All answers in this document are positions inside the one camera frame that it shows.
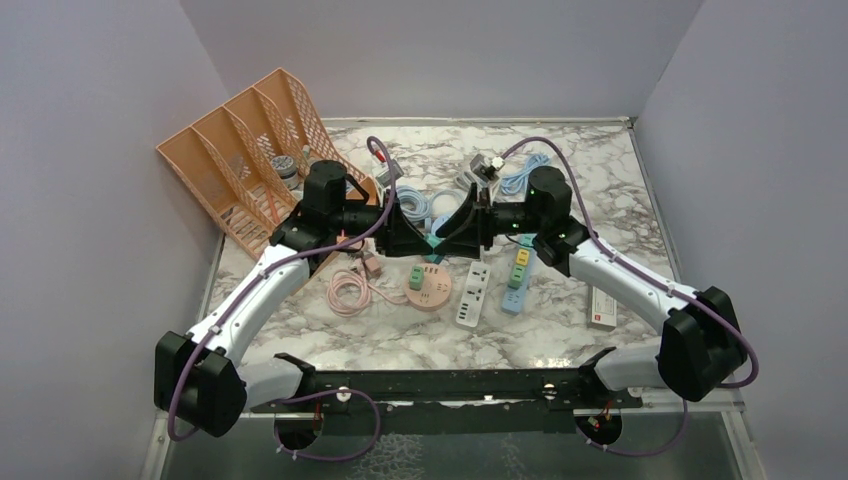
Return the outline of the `pink plug adapter small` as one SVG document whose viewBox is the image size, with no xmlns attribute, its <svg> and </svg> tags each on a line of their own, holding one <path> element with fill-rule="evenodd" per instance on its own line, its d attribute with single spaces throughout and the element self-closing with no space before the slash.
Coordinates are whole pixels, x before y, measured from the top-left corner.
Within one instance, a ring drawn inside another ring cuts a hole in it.
<svg viewBox="0 0 848 480">
<path fill-rule="evenodd" d="M 376 256 L 363 256 L 361 262 L 368 278 L 379 278 L 382 275 L 382 266 Z"/>
</svg>

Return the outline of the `green plug adapter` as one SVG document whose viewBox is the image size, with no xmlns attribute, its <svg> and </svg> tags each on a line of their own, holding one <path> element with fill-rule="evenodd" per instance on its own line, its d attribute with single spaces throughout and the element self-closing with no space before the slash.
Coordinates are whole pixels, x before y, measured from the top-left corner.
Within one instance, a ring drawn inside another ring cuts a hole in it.
<svg viewBox="0 0 848 480">
<path fill-rule="evenodd" d="M 508 287 L 511 289 L 519 289 L 525 282 L 526 272 L 527 267 L 522 268 L 514 265 L 508 279 Z"/>
<path fill-rule="evenodd" d="M 408 277 L 408 288 L 412 291 L 420 291 L 423 288 L 424 279 L 424 268 L 421 265 L 413 266 Z"/>
</svg>

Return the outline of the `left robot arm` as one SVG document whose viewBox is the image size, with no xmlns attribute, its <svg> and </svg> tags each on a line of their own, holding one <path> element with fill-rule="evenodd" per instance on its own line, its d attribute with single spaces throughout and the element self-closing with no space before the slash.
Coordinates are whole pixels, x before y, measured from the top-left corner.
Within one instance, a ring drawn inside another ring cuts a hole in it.
<svg viewBox="0 0 848 480">
<path fill-rule="evenodd" d="M 181 441 L 178 421 L 214 437 L 241 413 L 280 401 L 290 410 L 313 401 L 314 384 L 301 361 L 272 359 L 245 367 L 253 339 L 291 294 L 300 290 L 335 251 L 368 238 L 386 257 L 428 255 L 432 246 L 387 197 L 381 205 L 351 200 L 357 182 L 334 160 L 315 162 L 303 197 L 274 230 L 268 247 L 230 297 L 188 333 L 166 333 L 155 348 L 154 403 L 168 413 L 168 435 Z"/>
</svg>

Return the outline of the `yellow plug adapter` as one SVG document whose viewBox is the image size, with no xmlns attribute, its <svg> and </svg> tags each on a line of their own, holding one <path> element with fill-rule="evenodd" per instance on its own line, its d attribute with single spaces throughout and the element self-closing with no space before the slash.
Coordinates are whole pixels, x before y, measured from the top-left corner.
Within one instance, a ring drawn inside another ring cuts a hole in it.
<svg viewBox="0 0 848 480">
<path fill-rule="evenodd" d="M 515 265 L 526 268 L 532 260 L 532 252 L 528 249 L 519 248 L 515 256 Z"/>
</svg>

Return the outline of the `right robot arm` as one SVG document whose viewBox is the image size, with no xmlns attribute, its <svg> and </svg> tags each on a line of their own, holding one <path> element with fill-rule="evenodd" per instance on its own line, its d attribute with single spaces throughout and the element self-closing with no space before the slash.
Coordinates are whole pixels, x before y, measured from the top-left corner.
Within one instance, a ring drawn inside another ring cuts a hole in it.
<svg viewBox="0 0 848 480">
<path fill-rule="evenodd" d="M 561 170 L 533 170 L 521 202 L 491 202 L 471 187 L 438 229 L 439 255 L 477 258 L 499 235 L 530 234 L 536 257 L 564 276 L 597 287 L 637 314 L 658 345 L 605 349 L 579 368 L 577 393 L 600 407 L 628 388 L 667 388 L 697 402 L 722 386 L 748 358 L 729 296 L 672 282 L 613 250 L 571 214 L 572 190 Z"/>
</svg>

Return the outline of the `teal plug adapter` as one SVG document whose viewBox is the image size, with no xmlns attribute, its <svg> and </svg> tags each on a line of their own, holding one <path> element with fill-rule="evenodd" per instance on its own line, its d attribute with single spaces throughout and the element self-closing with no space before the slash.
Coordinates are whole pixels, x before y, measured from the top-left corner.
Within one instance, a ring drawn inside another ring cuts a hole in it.
<svg viewBox="0 0 848 480">
<path fill-rule="evenodd" d="M 533 250 L 533 238 L 534 236 L 531 234 L 523 234 L 519 237 L 518 241 L 522 248 Z"/>
<path fill-rule="evenodd" d="M 427 233 L 425 235 L 425 240 L 432 247 L 432 251 L 430 254 L 424 255 L 423 258 L 427 263 L 440 264 L 444 259 L 444 256 L 438 255 L 435 252 L 435 249 L 442 242 L 442 239 L 432 233 Z"/>
</svg>

